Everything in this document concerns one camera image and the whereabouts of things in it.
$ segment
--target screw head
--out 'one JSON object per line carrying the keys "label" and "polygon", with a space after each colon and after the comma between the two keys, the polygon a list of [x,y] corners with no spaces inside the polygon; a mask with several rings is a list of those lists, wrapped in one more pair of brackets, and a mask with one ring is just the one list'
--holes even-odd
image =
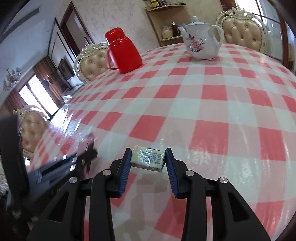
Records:
{"label": "screw head", "polygon": [[221,178],[219,179],[219,181],[220,181],[220,183],[223,183],[223,184],[228,183],[228,180],[227,180],[227,178],[225,178],[225,177],[221,177]]}
{"label": "screw head", "polygon": [[188,177],[192,177],[192,176],[194,175],[194,171],[192,171],[192,170],[187,170],[187,171],[185,172],[185,174],[186,174]]}
{"label": "screw head", "polygon": [[69,182],[70,183],[76,183],[78,181],[78,178],[77,177],[70,177],[69,178]]}
{"label": "screw head", "polygon": [[109,169],[106,169],[106,170],[103,171],[104,176],[109,176],[109,175],[111,175],[111,173],[112,172]]}

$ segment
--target red thermos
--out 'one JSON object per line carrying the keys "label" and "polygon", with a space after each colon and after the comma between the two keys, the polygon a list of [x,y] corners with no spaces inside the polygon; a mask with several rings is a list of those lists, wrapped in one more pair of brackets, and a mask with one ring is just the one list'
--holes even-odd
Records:
{"label": "red thermos", "polygon": [[[114,28],[105,34],[109,43],[107,51],[107,67],[109,69],[119,69],[119,73],[125,74],[137,69],[142,65],[142,58],[133,42],[124,35],[121,28]],[[110,51],[112,60],[117,68],[110,66]]]}

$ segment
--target floral pattern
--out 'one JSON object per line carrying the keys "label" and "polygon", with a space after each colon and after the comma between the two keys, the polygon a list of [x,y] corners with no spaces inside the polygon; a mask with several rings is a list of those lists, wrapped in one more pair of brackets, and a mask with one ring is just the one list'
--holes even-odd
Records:
{"label": "floral pattern", "polygon": [[193,53],[196,53],[196,52],[199,52],[199,51],[203,50],[202,44],[205,44],[203,39],[199,38],[198,40],[195,40],[195,36],[191,36],[189,34],[187,40],[190,40],[190,44],[188,45],[188,48]]}

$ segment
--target glass jar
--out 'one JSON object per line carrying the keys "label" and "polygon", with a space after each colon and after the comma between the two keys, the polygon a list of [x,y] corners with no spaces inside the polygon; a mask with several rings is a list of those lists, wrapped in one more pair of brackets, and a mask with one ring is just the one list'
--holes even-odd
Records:
{"label": "glass jar", "polygon": [[161,7],[161,3],[159,0],[151,0],[150,3],[152,8]]}

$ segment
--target doorway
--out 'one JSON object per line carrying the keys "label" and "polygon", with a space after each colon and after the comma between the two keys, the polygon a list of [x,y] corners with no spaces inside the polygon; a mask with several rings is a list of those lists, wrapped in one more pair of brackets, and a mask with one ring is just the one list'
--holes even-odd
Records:
{"label": "doorway", "polygon": [[94,43],[72,2],[63,16],[60,27],[76,56],[86,45]]}

